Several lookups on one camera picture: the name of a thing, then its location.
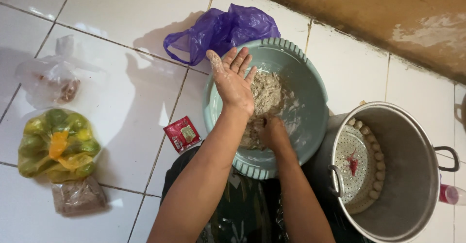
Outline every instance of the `pot handle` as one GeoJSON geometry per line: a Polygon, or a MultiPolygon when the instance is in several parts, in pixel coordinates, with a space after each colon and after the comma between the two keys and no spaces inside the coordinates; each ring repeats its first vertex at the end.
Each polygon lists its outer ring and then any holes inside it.
{"type": "Polygon", "coordinates": [[[450,152],[453,155],[453,159],[455,160],[455,166],[452,168],[446,168],[446,167],[439,167],[441,171],[448,171],[448,172],[456,172],[459,170],[459,158],[458,158],[458,153],[451,147],[449,146],[436,146],[434,147],[435,151],[440,151],[440,150],[446,150],[450,152]]]}
{"type": "Polygon", "coordinates": [[[335,172],[336,180],[338,181],[338,190],[335,190],[333,186],[330,186],[330,192],[332,192],[336,197],[343,197],[343,177],[341,176],[340,169],[335,165],[329,165],[329,170],[330,172],[332,170],[335,172]]]}

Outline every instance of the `clear plastic bag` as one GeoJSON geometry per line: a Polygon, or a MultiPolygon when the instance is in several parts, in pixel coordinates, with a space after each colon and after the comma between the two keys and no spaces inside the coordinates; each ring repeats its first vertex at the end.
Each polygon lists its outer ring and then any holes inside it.
{"type": "Polygon", "coordinates": [[[15,75],[27,92],[27,101],[36,109],[71,102],[80,81],[73,73],[74,40],[72,35],[57,39],[55,55],[34,58],[16,68],[15,75]]]}
{"type": "Polygon", "coordinates": [[[55,211],[62,215],[94,212],[107,208],[107,200],[97,181],[89,176],[84,180],[52,183],[55,211]]]}
{"type": "Polygon", "coordinates": [[[67,109],[50,109],[26,122],[18,148],[18,170],[27,178],[46,174],[54,183],[89,176],[100,145],[90,122],[67,109]]]}
{"type": "Polygon", "coordinates": [[[169,34],[164,39],[164,49],[174,60],[195,66],[211,49],[224,55],[232,47],[249,41],[280,37],[275,20],[262,10],[230,4],[228,12],[210,8],[188,30],[169,34]],[[169,47],[190,53],[185,61],[168,50],[169,47]]]}

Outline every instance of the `metal pot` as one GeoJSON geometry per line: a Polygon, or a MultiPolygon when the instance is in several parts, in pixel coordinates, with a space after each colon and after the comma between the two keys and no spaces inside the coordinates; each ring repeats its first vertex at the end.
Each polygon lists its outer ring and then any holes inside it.
{"type": "Polygon", "coordinates": [[[379,243],[411,241],[426,227],[439,198],[439,169],[458,171],[457,153],[448,146],[433,147],[408,112],[385,102],[366,103],[350,113],[330,117],[321,147],[303,165],[324,210],[336,210],[359,233],[379,243]],[[349,215],[341,201],[344,187],[335,166],[335,150],[344,125],[353,117],[376,136],[385,154],[386,177],[379,199],[367,210],[349,215]],[[453,168],[439,167],[435,153],[439,150],[451,152],[453,168]]]}

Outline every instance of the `yellow plastic bag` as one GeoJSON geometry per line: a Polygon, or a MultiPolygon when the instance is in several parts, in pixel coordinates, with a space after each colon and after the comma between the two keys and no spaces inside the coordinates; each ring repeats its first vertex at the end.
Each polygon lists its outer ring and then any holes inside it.
{"type": "Polygon", "coordinates": [[[66,109],[50,109],[27,121],[18,148],[18,170],[31,178],[47,174],[61,183],[89,176],[100,145],[92,135],[90,122],[66,109]]]}

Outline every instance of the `teal plastic basin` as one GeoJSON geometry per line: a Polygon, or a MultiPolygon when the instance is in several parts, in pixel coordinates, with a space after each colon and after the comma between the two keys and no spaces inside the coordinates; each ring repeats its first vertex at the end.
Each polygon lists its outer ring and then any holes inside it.
{"type": "MultiPolygon", "coordinates": [[[[294,92],[299,104],[296,109],[284,110],[282,119],[288,126],[290,141],[296,151],[299,164],[317,151],[327,127],[329,109],[327,92],[314,65],[299,47],[282,38],[268,38],[245,43],[238,47],[248,47],[253,55],[250,64],[259,70],[278,73],[286,82],[286,87],[294,92]]],[[[207,78],[203,98],[204,122],[209,133],[222,110],[222,100],[213,82],[212,73],[207,78]]],[[[269,179],[277,175],[275,156],[269,149],[247,150],[238,148],[233,166],[243,175],[255,179],[269,179]]]]}

